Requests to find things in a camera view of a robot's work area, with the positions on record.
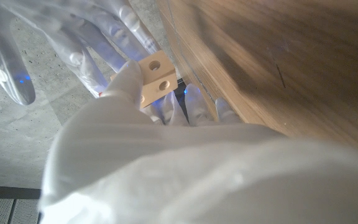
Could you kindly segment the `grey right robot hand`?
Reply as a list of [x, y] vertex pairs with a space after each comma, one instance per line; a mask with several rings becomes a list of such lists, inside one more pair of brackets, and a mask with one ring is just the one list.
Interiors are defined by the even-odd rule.
[[125, 57], [140, 61], [161, 49], [126, 0], [0, 1], [0, 85], [20, 105], [33, 103], [35, 90], [11, 33], [15, 18], [44, 35], [94, 97], [108, 83], [88, 47], [115, 72]]

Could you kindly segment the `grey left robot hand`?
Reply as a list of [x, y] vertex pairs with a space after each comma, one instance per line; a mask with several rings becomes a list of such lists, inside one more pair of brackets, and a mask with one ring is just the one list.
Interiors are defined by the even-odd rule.
[[358, 223], [358, 149], [243, 123], [197, 87], [140, 110], [130, 60], [50, 148], [42, 223]]

